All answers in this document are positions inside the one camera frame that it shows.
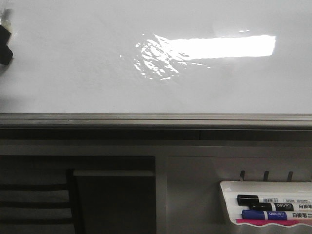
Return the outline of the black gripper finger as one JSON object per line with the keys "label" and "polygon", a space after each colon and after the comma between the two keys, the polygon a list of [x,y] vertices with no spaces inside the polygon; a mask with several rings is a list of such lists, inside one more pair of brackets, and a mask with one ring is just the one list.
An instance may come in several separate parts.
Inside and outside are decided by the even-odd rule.
{"label": "black gripper finger", "polygon": [[11,33],[2,25],[0,26],[0,63],[8,65],[13,57],[13,52],[8,47],[8,41]]}

